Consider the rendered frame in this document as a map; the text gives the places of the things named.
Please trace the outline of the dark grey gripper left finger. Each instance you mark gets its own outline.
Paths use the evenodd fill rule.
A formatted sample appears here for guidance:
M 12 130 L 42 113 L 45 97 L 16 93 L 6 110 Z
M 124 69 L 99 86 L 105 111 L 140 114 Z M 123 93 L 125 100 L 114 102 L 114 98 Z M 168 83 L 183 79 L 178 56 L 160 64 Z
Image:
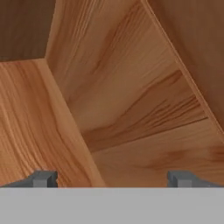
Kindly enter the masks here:
M 3 185 L 3 187 L 57 187 L 58 173 L 56 171 L 35 171 L 27 178 Z

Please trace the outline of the wooden cabinet door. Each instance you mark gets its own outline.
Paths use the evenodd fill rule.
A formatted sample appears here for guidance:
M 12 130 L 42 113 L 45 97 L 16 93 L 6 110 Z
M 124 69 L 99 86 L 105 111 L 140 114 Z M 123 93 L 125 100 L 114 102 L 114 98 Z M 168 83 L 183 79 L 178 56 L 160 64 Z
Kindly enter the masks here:
M 141 0 L 224 141 L 224 0 Z

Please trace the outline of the wooden cabinet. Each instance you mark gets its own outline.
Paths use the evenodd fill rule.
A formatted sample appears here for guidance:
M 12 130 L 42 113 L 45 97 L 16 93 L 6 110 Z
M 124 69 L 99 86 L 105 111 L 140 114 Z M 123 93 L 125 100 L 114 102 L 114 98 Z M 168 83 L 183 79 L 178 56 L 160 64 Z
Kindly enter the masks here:
M 0 186 L 224 185 L 224 141 L 141 0 L 0 0 Z

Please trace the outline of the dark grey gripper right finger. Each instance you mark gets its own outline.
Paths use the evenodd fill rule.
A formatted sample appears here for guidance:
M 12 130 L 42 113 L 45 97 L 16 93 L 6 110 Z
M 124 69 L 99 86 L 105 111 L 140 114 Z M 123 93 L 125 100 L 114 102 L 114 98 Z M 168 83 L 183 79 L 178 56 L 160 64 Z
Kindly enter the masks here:
M 197 177 L 190 171 L 168 171 L 168 187 L 221 187 L 221 185 L 209 182 Z

